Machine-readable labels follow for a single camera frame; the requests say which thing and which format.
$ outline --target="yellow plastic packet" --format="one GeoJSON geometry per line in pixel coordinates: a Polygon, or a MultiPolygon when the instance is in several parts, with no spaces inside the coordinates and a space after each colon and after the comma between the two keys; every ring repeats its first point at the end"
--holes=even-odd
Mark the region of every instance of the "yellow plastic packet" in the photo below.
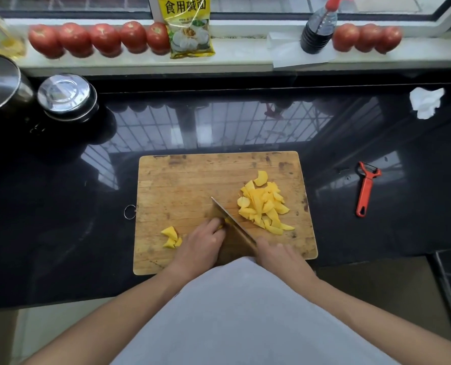
{"type": "Polygon", "coordinates": [[[158,0],[168,29],[171,58],[212,56],[210,0],[158,0]]]}

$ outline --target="peeler handle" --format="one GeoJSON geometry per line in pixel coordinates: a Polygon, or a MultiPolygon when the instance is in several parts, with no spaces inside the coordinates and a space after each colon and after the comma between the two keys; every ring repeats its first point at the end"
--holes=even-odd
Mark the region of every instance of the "peeler handle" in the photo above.
{"type": "Polygon", "coordinates": [[[369,204],[369,197],[371,196],[372,179],[365,177],[362,181],[361,194],[359,195],[359,202],[355,211],[357,216],[364,217],[367,212],[369,204]]]}

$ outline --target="person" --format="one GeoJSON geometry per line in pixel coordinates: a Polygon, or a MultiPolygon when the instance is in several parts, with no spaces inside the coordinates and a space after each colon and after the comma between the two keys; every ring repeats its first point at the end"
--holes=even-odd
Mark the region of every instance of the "person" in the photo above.
{"type": "Polygon", "coordinates": [[[257,263],[212,269],[221,224],[24,364],[451,364],[450,341],[333,288],[290,245],[258,239],[257,263]]]}

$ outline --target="red bottle nozzle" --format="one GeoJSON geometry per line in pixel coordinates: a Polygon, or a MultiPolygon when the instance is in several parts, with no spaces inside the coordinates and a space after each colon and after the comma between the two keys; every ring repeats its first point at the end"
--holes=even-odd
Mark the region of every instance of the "red bottle nozzle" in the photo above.
{"type": "Polygon", "coordinates": [[[337,11],[342,0],[328,0],[325,4],[325,9],[328,11],[337,11]]]}

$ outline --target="crumpled tissue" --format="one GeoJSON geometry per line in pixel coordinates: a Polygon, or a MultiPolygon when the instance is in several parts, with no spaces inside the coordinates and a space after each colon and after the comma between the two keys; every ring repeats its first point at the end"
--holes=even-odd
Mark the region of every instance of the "crumpled tissue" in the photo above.
{"type": "Polygon", "coordinates": [[[445,89],[428,91],[421,87],[416,87],[409,94],[409,99],[413,110],[416,110],[418,119],[428,119],[434,116],[435,109],[440,107],[440,99],[445,94],[445,89]]]}
{"type": "Polygon", "coordinates": [[[267,46],[271,51],[273,68],[326,63],[337,57],[332,41],[329,41],[318,54],[311,55],[301,48],[300,37],[301,35],[297,33],[268,33],[267,46]]]}

